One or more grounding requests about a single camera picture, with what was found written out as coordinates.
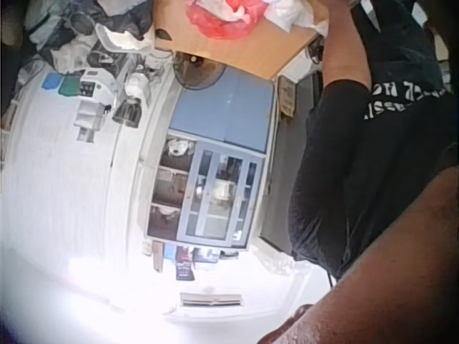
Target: person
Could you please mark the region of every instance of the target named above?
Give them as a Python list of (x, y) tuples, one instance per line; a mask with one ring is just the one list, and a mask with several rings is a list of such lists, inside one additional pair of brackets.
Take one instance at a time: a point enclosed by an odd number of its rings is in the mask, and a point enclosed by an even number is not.
[(336, 279), (457, 159), (457, 98), (446, 91), (414, 1), (321, 0), (324, 90), (306, 126), (288, 228), (297, 259)]
[(412, 1), (321, 0), (324, 90), (292, 193), (293, 253), (339, 280), (260, 344), (458, 342), (457, 98)]

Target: air vent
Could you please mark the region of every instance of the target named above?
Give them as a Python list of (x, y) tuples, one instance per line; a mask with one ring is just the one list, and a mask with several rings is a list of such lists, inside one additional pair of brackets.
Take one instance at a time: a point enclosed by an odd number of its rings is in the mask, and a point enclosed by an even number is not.
[(182, 307), (229, 307), (242, 306), (241, 295), (206, 295), (180, 293), (180, 305)]

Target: door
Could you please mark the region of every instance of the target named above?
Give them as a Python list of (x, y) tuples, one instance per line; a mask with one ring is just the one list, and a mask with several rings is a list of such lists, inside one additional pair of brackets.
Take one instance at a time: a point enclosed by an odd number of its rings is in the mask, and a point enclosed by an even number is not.
[[(177, 240), (231, 247), (238, 222), (243, 223), (242, 227), (239, 225), (242, 231), (250, 229), (245, 226), (245, 221), (241, 221), (240, 215), (247, 198), (247, 179), (252, 160), (248, 153), (213, 143), (197, 143)], [(248, 213), (249, 204), (250, 201), (244, 214)], [(247, 238), (244, 234), (241, 233), (241, 239)]]

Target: red plastic bag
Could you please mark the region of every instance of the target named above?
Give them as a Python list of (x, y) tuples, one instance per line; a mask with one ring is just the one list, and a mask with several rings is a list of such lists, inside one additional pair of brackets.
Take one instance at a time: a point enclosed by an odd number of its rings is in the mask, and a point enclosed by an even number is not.
[(242, 6), (248, 20), (224, 21), (196, 4), (196, 0), (188, 0), (186, 15), (199, 31), (214, 39), (236, 39), (247, 36), (263, 17), (266, 4), (263, 0), (225, 0), (234, 12)]

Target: blue cabinet door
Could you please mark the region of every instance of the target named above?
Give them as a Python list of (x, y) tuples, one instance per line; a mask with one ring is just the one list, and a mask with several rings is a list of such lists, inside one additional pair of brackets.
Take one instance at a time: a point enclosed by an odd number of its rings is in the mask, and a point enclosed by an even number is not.
[(170, 128), (264, 153), (273, 97), (272, 82), (227, 67), (215, 85), (183, 91)]
[(224, 148), (212, 143), (198, 142), (191, 166), (186, 194), (181, 210), (177, 240), (192, 244), (231, 247), (235, 231), (246, 225), (250, 202), (257, 188), (246, 197), (247, 181), (257, 183), (259, 177), (250, 175), (253, 165), (250, 154)]

